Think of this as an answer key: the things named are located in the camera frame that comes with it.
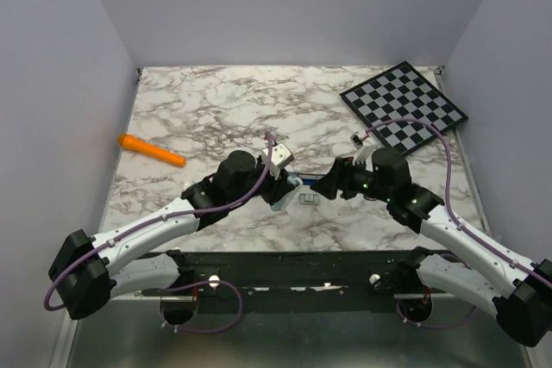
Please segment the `silver staple strips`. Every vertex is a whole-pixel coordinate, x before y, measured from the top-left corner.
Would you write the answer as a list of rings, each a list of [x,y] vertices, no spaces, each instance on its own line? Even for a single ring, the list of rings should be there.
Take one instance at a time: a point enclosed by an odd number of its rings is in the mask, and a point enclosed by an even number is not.
[[[317,206],[320,203],[320,197],[312,193],[301,193],[299,195],[299,203],[301,205]]]

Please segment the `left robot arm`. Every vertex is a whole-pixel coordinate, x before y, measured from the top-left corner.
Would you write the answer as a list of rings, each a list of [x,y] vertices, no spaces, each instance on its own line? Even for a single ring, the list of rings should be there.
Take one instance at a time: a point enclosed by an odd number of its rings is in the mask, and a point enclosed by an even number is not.
[[[259,157],[235,150],[216,172],[156,212],[94,236],[83,230],[72,232],[48,271],[52,284],[44,298],[45,309],[66,309],[73,320],[79,320],[110,299],[133,291],[185,293],[190,272],[170,254],[155,253],[155,248],[221,221],[256,196],[273,211],[284,209],[302,184],[286,171],[292,160],[283,144],[264,150]]]

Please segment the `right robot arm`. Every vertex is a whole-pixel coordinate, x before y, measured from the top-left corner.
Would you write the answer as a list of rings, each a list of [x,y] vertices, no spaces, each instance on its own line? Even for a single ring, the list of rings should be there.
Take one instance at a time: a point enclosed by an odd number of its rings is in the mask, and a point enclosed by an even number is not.
[[[464,222],[435,193],[413,183],[406,159],[391,148],[337,158],[311,189],[329,200],[362,195],[385,203],[401,225],[446,247],[459,260],[417,252],[397,270],[398,285],[447,292],[493,316],[518,343],[534,347],[551,329],[551,263],[536,263]]]

